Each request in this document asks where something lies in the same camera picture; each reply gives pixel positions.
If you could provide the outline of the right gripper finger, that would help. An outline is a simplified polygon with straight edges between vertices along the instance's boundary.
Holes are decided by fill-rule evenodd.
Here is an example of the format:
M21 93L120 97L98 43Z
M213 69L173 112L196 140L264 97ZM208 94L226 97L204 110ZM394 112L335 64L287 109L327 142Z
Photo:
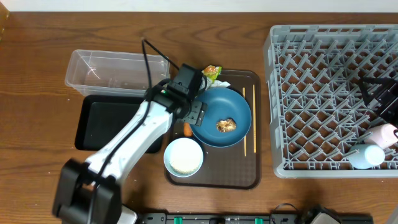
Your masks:
M368 108L375 108L376 98L374 94L374 88L376 87L376 84L374 82L360 81L358 86L361 91L364 104Z
M371 85L390 86L393 84L397 84L397 80L395 80L393 78L362 77L359 79L358 86L362 89L366 89L366 83L371 84Z

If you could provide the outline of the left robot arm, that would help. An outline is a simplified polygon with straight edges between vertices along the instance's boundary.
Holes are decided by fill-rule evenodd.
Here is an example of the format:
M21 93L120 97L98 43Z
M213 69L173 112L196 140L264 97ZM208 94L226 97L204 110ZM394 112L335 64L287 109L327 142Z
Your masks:
M148 148L175 120L201 125L206 105L196 97L207 78L183 64L175 78L150 85L134 117L85 162L69 159L60 171L52 213L63 223L136 223L121 201L121 187Z

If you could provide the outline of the orange carrot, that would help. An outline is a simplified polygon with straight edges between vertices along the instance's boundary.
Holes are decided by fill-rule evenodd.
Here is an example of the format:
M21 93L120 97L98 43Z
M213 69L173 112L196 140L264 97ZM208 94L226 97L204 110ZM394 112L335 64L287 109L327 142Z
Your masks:
M192 137L193 133L189 123L183 124L183 134L185 137Z

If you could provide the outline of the brown mushroom food scrap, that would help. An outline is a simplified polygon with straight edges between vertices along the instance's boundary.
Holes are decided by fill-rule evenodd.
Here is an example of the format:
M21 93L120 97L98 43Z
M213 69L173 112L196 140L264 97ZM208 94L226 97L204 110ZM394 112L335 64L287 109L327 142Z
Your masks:
M234 131L237 128L235 121L231 118L221 119L216 123L216 128L221 133Z

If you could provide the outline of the light blue rice bowl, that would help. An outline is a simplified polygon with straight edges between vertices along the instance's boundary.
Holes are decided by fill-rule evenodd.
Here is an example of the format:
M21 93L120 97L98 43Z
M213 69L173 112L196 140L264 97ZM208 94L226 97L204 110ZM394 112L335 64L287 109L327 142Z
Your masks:
M173 176L190 177L200 169L204 155L199 143L190 138L173 140L165 149L164 165Z

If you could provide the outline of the dark blue plate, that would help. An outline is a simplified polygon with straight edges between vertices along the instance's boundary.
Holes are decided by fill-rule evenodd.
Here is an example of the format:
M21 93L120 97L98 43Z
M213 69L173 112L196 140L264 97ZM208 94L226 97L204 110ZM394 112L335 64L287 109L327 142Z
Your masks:
M198 140L213 147L230 147L244 139L251 128L252 112L243 96L229 88L212 88L198 96L197 100L208 105L201 126L191 126ZM219 132L216 123L228 118L235 121L237 128L226 133Z

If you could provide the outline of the light blue cup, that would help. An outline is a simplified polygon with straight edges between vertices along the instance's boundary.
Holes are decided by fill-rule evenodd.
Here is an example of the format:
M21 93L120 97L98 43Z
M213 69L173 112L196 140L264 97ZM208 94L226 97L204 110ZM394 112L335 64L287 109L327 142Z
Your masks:
M369 169L384 162L385 152L377 145L357 144L350 149L349 163L355 169Z

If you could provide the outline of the pink cup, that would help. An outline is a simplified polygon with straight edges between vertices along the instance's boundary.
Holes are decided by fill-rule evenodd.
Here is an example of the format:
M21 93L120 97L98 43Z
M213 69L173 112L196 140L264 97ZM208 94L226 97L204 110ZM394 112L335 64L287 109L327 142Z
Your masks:
M364 142L374 144L382 149L386 149L397 143L397 128L392 124L383 124L366 131L369 134Z

